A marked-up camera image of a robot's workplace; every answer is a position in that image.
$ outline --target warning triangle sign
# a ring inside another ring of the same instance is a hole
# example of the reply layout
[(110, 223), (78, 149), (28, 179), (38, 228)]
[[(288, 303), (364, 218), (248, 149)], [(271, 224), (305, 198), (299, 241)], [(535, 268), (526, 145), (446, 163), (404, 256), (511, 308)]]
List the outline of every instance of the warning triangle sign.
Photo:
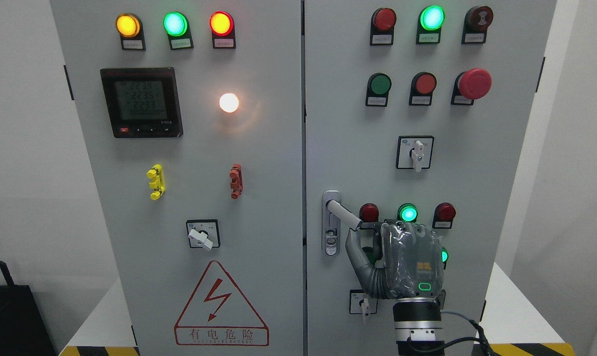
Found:
[(268, 346), (270, 332), (219, 261), (210, 261), (175, 324), (178, 345)]

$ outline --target plastic wrap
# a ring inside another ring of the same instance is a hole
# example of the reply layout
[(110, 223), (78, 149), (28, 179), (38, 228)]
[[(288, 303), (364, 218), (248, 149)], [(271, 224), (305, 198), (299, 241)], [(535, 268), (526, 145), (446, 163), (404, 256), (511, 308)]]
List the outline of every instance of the plastic wrap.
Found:
[(386, 285), (396, 298), (436, 297), (443, 284), (439, 236), (425, 225), (397, 221), (381, 228)]

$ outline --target cable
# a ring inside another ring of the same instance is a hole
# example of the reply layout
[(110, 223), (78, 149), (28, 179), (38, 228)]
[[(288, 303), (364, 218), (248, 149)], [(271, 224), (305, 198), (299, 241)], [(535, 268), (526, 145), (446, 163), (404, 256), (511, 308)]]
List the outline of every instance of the cable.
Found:
[(443, 345), (441, 345), (440, 347), (437, 347), (435, 349), (431, 349), (431, 350), (418, 350), (415, 349), (415, 347), (413, 346), (413, 342), (411, 340), (411, 338), (409, 337), (407, 342), (409, 343), (409, 347), (411, 348), (411, 350), (413, 350), (414, 352), (418, 353), (418, 354), (433, 354), (434, 352), (437, 351), (441, 351), (443, 349), (447, 349), (448, 347), (458, 344), (458, 343), (462, 343), (462, 342), (479, 342), (481, 343), (482, 340), (479, 338), (474, 338), (472, 336), (466, 336), (465, 338), (458, 338), (458, 339), (454, 339), (449, 343), (445, 343)]
[(467, 320), (470, 324), (472, 324), (472, 326), (474, 327), (474, 329), (476, 329), (476, 331), (479, 332), (479, 343), (481, 344), (482, 347), (482, 351), (486, 354), (486, 356), (495, 356), (497, 355), (494, 350), (492, 349), (492, 347), (490, 346), (490, 342), (488, 342), (488, 339), (485, 337), (485, 332), (483, 331), (483, 327), (479, 325), (478, 322), (476, 322), (474, 319), (467, 317), (465, 314), (459, 313), (458, 311), (441, 311), (441, 313), (443, 314), (452, 314), (452, 315), (456, 315), (458, 317), (464, 318), (465, 320)]
[(468, 317), (467, 317), (467, 315), (465, 315), (465, 314), (461, 314), (461, 313), (459, 313), (458, 311), (441, 311), (441, 313), (442, 313), (442, 314), (452, 314), (452, 315), (456, 315), (456, 316), (458, 316), (458, 317), (462, 317), (462, 318), (464, 318), (464, 319), (465, 319), (465, 320), (467, 320), (467, 321), (470, 321), (470, 320), (472, 320), (471, 318), (468, 318)]

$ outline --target green indicator light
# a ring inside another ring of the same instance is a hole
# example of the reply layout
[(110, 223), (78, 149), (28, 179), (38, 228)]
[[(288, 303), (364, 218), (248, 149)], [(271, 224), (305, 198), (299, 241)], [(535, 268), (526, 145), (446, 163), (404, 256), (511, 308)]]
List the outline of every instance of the green indicator light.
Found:
[(400, 206), (398, 210), (398, 217), (407, 223), (414, 222), (416, 220), (417, 212), (415, 205), (406, 203)]
[(430, 283), (419, 283), (418, 287), (419, 287), (420, 291), (425, 291), (425, 292), (432, 289), (432, 286), (430, 285)]
[(188, 21), (179, 12), (167, 13), (164, 16), (164, 29), (167, 30), (167, 34), (176, 38), (186, 33)]
[(391, 89), (391, 79), (384, 74), (376, 75), (371, 81), (371, 90), (377, 95), (386, 94)]
[(448, 255), (448, 250), (446, 250), (445, 247), (441, 248), (441, 261), (443, 263), (446, 263), (446, 261), (449, 259), (449, 255)]
[(423, 9), (419, 22), (421, 23), (421, 27), (427, 31), (434, 31), (441, 28), (444, 19), (443, 8), (439, 5), (432, 5)]

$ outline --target gray metal panel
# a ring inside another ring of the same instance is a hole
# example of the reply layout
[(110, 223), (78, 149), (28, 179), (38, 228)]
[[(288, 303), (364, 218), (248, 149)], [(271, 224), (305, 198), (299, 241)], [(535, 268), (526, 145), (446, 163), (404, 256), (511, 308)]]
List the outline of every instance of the gray metal panel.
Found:
[[(300, 2), (51, 4), (142, 354), (302, 355)], [(235, 18), (236, 50), (212, 48), (208, 18), (217, 10)], [(162, 27), (169, 11), (187, 16), (194, 49), (169, 50)], [(124, 12), (142, 20), (146, 52), (120, 49), (115, 19)], [(115, 139), (99, 76), (111, 67), (174, 67), (183, 137)], [(224, 92), (241, 99), (233, 115), (217, 104)], [(156, 163), (167, 191), (151, 201), (145, 173)], [(236, 201), (233, 163), (244, 178)], [(219, 219), (221, 248), (189, 248), (187, 219)], [(174, 324), (213, 259), (267, 323), (269, 347), (176, 345)]]
[[(381, 219), (415, 203), (418, 222), (426, 225), (436, 205), (454, 204), (454, 228), (443, 238), (450, 252), (445, 307), (481, 314), (555, 1), (486, 2), (495, 18), (483, 45), (461, 45), (465, 13), (479, 3), (435, 3), (446, 12), (437, 45), (415, 45), (418, 15), (431, 4), (426, 1), (305, 4), (309, 354), (396, 352), (393, 303), (380, 302), (366, 325), (349, 315), (348, 293), (359, 284), (346, 252), (328, 257), (321, 250), (321, 196), (328, 189), (339, 190), (356, 213), (364, 203), (377, 204)], [(378, 7), (398, 16), (393, 46), (368, 45)], [(490, 93), (474, 106), (451, 106), (455, 78), (475, 67), (493, 76)], [(411, 79), (422, 71), (438, 79), (432, 106), (408, 106)], [(376, 72), (393, 81), (387, 108), (364, 106), (367, 80)], [(435, 137), (429, 170), (395, 169), (400, 135)], [(474, 335), (463, 320), (444, 320), (447, 340)], [(446, 354), (465, 355), (468, 347)]]

